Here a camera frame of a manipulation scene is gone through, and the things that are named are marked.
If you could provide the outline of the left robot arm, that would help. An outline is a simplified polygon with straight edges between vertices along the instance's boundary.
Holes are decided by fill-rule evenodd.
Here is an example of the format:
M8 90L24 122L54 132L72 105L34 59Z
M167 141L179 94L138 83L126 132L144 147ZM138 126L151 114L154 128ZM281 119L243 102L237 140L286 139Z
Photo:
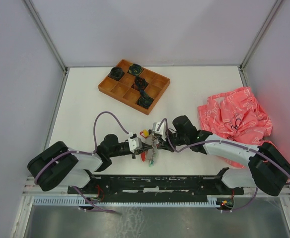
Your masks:
M58 141L33 158L27 168L35 179L34 183L43 191L66 185L92 193L96 188L96 181L91 178L93 172L106 170L114 157L130 155L134 159L150 149L152 145L142 142L136 134L124 142L119 142L116 135L108 134L95 152L70 149Z

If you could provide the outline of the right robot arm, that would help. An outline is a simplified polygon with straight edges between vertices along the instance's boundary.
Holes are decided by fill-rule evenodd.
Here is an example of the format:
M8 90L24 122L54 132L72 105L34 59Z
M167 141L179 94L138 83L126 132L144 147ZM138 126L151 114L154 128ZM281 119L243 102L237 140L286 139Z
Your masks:
M225 194L232 188L257 187L270 196L278 196L290 185L290 163L275 145L245 144L224 139L210 131L198 130L187 116L178 116L168 128L167 119L153 124L158 136L158 149L180 153L189 148L193 152L229 159L243 165L243 169L227 169L214 181L214 188Z

